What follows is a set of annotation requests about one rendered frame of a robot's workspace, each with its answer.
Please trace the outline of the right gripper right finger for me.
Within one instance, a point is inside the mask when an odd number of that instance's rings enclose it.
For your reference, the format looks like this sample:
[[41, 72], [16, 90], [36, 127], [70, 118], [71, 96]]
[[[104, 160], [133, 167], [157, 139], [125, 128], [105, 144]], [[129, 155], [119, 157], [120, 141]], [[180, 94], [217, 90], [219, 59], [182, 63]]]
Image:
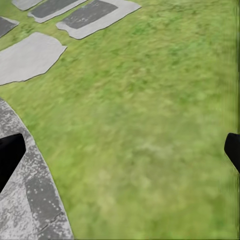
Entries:
[[240, 173], [240, 135], [229, 133], [227, 135], [224, 151]]

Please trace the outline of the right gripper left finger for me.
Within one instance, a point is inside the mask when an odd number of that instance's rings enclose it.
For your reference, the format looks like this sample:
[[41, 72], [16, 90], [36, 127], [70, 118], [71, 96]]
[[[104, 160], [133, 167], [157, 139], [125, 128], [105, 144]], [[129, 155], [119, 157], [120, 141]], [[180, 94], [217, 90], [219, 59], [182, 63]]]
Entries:
[[0, 138], [0, 193], [26, 153], [26, 143], [21, 133]]

